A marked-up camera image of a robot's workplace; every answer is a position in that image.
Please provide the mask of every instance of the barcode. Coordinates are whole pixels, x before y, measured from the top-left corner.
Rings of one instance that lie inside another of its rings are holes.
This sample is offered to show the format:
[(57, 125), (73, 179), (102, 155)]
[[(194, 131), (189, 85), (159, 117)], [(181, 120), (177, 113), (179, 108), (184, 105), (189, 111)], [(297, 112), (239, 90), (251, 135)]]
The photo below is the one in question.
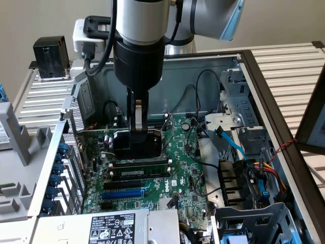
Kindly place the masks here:
[(9, 143), (9, 138), (7, 136), (7, 133), (3, 127), (3, 125), (0, 122), (0, 144)]

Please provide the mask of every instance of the motherboard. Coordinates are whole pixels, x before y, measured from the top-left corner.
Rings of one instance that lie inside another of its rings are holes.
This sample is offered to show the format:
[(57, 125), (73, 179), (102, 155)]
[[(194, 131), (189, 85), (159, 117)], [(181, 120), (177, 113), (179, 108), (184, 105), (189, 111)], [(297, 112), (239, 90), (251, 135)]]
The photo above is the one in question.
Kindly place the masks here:
[[(191, 133), (188, 143), (188, 133), (190, 133), (190, 119), (185, 116), (174, 117), (173, 130), (167, 129), (163, 132), (165, 138), (173, 137), (167, 141), (165, 152), (168, 168), (164, 165), (150, 167), (151, 175), (161, 171), (167, 173), (164, 177), (153, 176), (143, 177), (139, 179), (130, 178), (132, 173), (115, 171), (120, 173), (119, 176), (126, 177), (118, 180), (112, 177), (112, 162), (114, 156), (104, 153), (101, 140), (105, 135), (112, 135), (116, 130), (89, 130), (81, 132), (81, 136), (87, 142), (87, 156), (90, 159), (97, 160), (95, 164), (90, 163), (86, 172), (86, 196), (83, 206), (83, 213), (95, 213), (105, 211), (131, 210), (131, 209), (149, 209), (163, 210), (171, 206), (168, 203), (177, 197), (177, 202), (172, 208), (178, 209), (179, 220), (187, 223), (191, 228), (204, 229), (209, 228), (210, 209), (206, 197), (200, 197), (193, 191), (193, 184), (203, 173), (203, 168), (195, 162), (188, 154), (195, 159), (200, 159), (197, 138), (195, 133)], [(131, 172), (137, 172), (140, 176), (143, 171), (134, 169)], [(120, 185), (119, 191), (112, 190), (111, 186)], [(112, 198), (106, 195), (119, 193), (127, 193), (121, 186), (131, 188), (137, 186), (142, 189), (143, 194), (138, 197), (118, 198), (118, 195)], [(199, 181), (197, 191), (202, 194), (206, 193), (204, 181)]]

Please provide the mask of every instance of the black connector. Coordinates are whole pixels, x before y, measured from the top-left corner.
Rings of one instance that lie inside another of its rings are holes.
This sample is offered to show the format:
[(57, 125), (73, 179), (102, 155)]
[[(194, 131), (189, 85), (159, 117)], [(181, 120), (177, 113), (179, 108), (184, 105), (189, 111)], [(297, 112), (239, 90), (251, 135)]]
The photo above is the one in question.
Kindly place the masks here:
[(221, 126), (218, 127), (218, 129), (214, 130), (214, 134), (218, 137), (222, 138), (222, 133), (224, 132), (223, 128)]
[(95, 58), (96, 45), (93, 42), (85, 42), (82, 47), (82, 58), (93, 60)]
[(167, 203), (167, 207), (169, 209), (171, 209), (172, 207), (175, 206), (176, 209), (178, 209), (178, 201), (179, 201), (179, 197), (178, 195), (175, 195), (168, 203)]

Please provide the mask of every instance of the cable clip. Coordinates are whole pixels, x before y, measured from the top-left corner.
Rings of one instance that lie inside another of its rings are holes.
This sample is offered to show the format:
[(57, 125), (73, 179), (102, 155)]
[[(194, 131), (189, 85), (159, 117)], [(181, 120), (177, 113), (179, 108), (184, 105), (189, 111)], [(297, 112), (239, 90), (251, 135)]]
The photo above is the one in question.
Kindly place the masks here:
[(263, 159), (259, 159), (259, 174), (262, 177), (263, 177), (263, 167), (264, 167), (264, 160)]

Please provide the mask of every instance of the blue pcie slot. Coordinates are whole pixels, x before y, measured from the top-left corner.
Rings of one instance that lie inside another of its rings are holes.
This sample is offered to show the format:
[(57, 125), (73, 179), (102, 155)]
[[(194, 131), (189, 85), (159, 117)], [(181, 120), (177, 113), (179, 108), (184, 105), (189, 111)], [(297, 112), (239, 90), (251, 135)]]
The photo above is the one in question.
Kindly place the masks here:
[(135, 189), (135, 190), (102, 193), (103, 200), (117, 199), (117, 198), (131, 198), (131, 197), (144, 197), (144, 190)]

